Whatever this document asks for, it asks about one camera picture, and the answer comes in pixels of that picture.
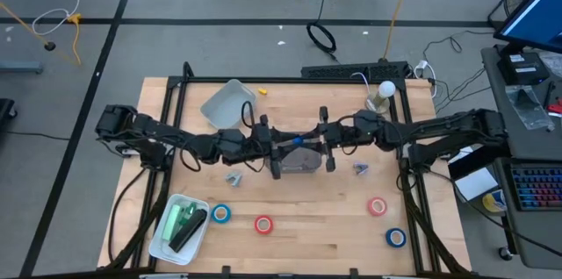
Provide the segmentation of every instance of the computer monitor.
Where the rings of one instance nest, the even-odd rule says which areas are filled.
[[[510,42],[505,51],[536,47],[562,54],[562,0],[523,0],[494,37]]]

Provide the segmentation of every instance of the black floor stripe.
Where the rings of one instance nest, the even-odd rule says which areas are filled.
[[[22,18],[31,24],[33,18]],[[168,19],[168,18],[122,18],[119,25],[306,25],[315,19]],[[41,24],[56,25],[60,18],[44,18]],[[0,24],[17,24],[12,18],[0,18]],[[112,18],[83,18],[83,25],[111,25]],[[390,25],[391,20],[369,19],[322,19],[323,25],[348,26],[384,26]],[[397,20],[397,27],[422,28],[489,28],[486,21],[458,21],[458,20]]]
[[[41,219],[35,231],[35,235],[33,236],[32,244],[27,251],[24,265],[22,266],[21,272],[19,274],[20,276],[31,276],[39,258],[41,247],[43,246],[43,242],[45,241],[45,237],[47,236],[51,220],[53,219],[54,211],[56,210],[56,206],[61,197],[62,188],[67,180],[68,171],[70,170],[70,165],[72,164],[72,159],[74,158],[76,148],[78,147],[78,142],[80,141],[83,128],[86,124],[86,119],[90,112],[92,102],[94,101],[94,96],[96,95],[99,80],[101,79],[102,73],[104,72],[104,67],[105,63],[107,62],[109,52],[112,50],[113,41],[115,40],[115,35],[117,33],[117,29],[119,28],[119,21],[123,17],[127,1],[128,0],[119,0],[119,5],[117,7],[117,10],[115,11],[115,17],[113,18],[112,25],[109,29],[109,32],[107,33],[107,38],[105,38],[105,43],[102,47],[101,54],[97,59],[96,68],[91,77],[90,85],[88,86],[88,90],[86,91],[86,96],[82,103],[82,107],[80,108],[78,118],[76,119],[76,124],[74,126],[74,129],[72,130],[70,142],[68,143],[67,149],[65,150],[64,156],[62,157],[61,166],[59,167],[59,171],[56,175],[56,178],[54,179],[53,188],[51,189],[47,204],[45,205],[45,209],[43,210],[43,214],[41,215]]]

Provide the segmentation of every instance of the wooden table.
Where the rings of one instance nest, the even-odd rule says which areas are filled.
[[[166,78],[146,78],[140,93],[138,110],[158,119],[162,109]],[[190,83],[184,105],[181,128],[193,133],[212,133],[213,129],[199,112],[201,104],[222,84]],[[364,107],[365,88],[358,84],[247,84],[256,91],[266,88],[267,96],[258,95],[256,117],[267,114],[270,126],[280,131],[308,131],[318,123],[319,107],[326,105],[331,120]],[[429,84],[408,80],[407,95],[414,121],[435,117]],[[400,121],[403,113],[397,98]],[[248,135],[248,129],[242,131]],[[412,249],[386,244],[385,233],[399,227],[408,234],[407,215],[402,193],[396,188],[398,164],[395,153],[384,153],[374,145],[359,147],[351,156],[334,151],[336,171],[327,173],[324,165],[314,174],[286,174],[273,180],[265,168],[254,173],[243,164],[227,167],[203,165],[193,173],[174,161],[169,194],[184,194],[208,202],[212,207],[230,206],[231,220],[220,225],[211,222],[197,259],[188,266],[158,261],[159,272],[218,273],[231,266],[232,273],[293,273],[345,275],[358,268],[361,275],[414,275]],[[367,175],[357,176],[354,161],[369,164]],[[234,168],[243,173],[240,188],[225,182]],[[438,161],[433,169],[448,175],[447,166]],[[116,197],[140,171],[138,158],[124,161]],[[148,175],[144,175],[124,196],[114,229],[114,254],[136,230]],[[457,204],[449,182],[426,175],[425,182],[433,226],[443,243],[458,261],[470,268]],[[388,211],[373,217],[366,209],[368,199],[383,197]],[[261,214],[273,218],[275,229],[267,236],[253,227]],[[430,269],[425,237],[419,231],[424,268]],[[148,264],[146,235],[141,265]],[[107,234],[98,265],[108,263]]]

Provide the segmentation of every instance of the floor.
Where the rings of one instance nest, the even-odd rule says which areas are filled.
[[[326,0],[322,17],[337,40],[341,63],[373,62],[382,56],[389,19],[398,0]],[[31,20],[72,0],[0,0]],[[18,117],[12,131],[44,132],[77,141],[68,178],[48,229],[34,275],[92,270],[109,218],[121,159],[95,142],[93,128],[106,104],[136,104],[145,76],[179,75],[188,61],[196,75],[300,76],[303,66],[332,64],[306,35],[321,0],[81,0],[80,68],[41,44],[7,14],[0,14],[0,58],[42,61],[42,75],[2,74],[0,97],[12,98]],[[490,32],[487,13],[497,0],[404,0],[388,59],[415,65],[424,47],[455,32]],[[113,18],[122,18],[116,25]],[[40,30],[50,25],[41,25]],[[71,54],[75,28],[49,35]],[[482,66],[479,50],[496,43],[491,35],[458,35],[463,52],[448,42],[427,52],[437,79],[459,85]],[[481,76],[466,93],[487,87]],[[437,94],[436,104],[443,100]],[[483,107],[494,109],[489,91],[448,105],[440,116]],[[75,128],[84,122],[84,127]],[[67,142],[4,135],[0,145],[0,277],[17,276]],[[512,278],[555,278],[562,272],[529,269],[515,258],[499,259],[503,231],[460,204],[475,271]]]

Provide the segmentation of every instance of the yellow cable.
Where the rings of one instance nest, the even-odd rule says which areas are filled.
[[[386,60],[386,55],[388,54],[388,50],[390,49],[390,40],[391,37],[393,36],[394,22],[396,22],[396,18],[398,17],[398,11],[400,10],[402,1],[403,0],[398,0],[398,5],[396,5],[396,10],[394,11],[393,14],[393,21],[391,21],[390,23],[390,30],[388,31],[388,38],[386,39],[386,47],[385,47],[385,53],[383,54],[383,60]]]
[[[15,13],[13,13],[13,11],[11,11],[8,6],[6,6],[4,3],[0,3],[0,8],[4,9],[12,18],[16,19],[25,29],[27,29],[27,31],[32,34],[35,38],[37,38],[38,40],[41,41],[41,43],[43,43],[43,45],[47,46],[49,44],[49,41],[47,41],[45,38],[41,37],[40,35],[38,35],[37,33],[33,32],[32,28],[29,27],[29,25],[27,25],[20,17],[18,17],[18,15],[16,15]],[[78,53],[76,52],[76,43],[78,41],[78,34],[80,32],[80,30],[78,29],[78,23],[77,23],[77,19],[80,18],[80,14],[75,14],[73,16],[76,16],[76,18],[73,18],[73,20],[69,20],[71,22],[74,22],[76,24],[76,37],[74,40],[74,44],[72,46],[73,51],[75,52],[75,56],[77,61],[73,61],[72,59],[70,59],[64,52],[55,49],[55,52],[57,54],[59,54],[63,60],[68,61],[69,63],[71,63],[72,65],[77,65],[80,66],[82,63],[80,61],[80,57],[78,56]]]

